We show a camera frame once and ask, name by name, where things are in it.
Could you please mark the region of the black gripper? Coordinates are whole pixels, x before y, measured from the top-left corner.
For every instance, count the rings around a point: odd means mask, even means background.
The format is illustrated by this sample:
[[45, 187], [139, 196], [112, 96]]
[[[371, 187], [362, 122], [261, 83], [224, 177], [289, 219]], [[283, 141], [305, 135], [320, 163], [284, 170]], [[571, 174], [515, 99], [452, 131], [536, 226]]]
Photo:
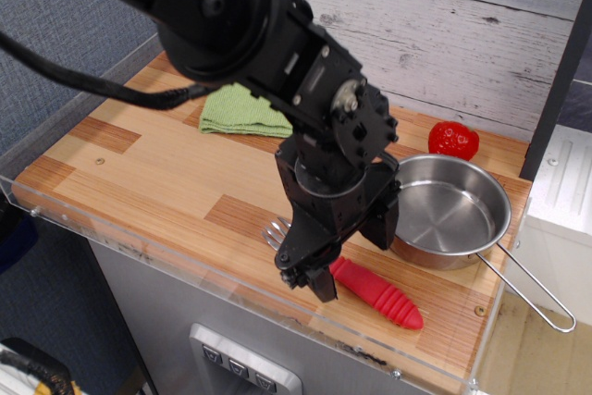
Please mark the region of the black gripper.
[[282, 142], [275, 154], [292, 208], [291, 227], [275, 263], [291, 290], [307, 287], [320, 302], [337, 298], [330, 267], [341, 245], [359, 232], [380, 250], [389, 250], [399, 221], [399, 162], [382, 153], [379, 161], [344, 185], [333, 185], [306, 170], [297, 138]]

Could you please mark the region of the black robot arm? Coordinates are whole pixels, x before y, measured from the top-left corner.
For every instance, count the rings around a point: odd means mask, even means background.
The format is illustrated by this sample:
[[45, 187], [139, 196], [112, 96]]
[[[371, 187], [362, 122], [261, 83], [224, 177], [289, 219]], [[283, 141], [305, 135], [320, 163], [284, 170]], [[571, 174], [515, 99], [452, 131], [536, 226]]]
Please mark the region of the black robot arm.
[[292, 208], [275, 263], [283, 281], [336, 298], [330, 266], [352, 234], [395, 237], [397, 139], [388, 99], [316, 25], [305, 0], [121, 0], [149, 16], [170, 63], [197, 83], [238, 83], [291, 124], [276, 162]]

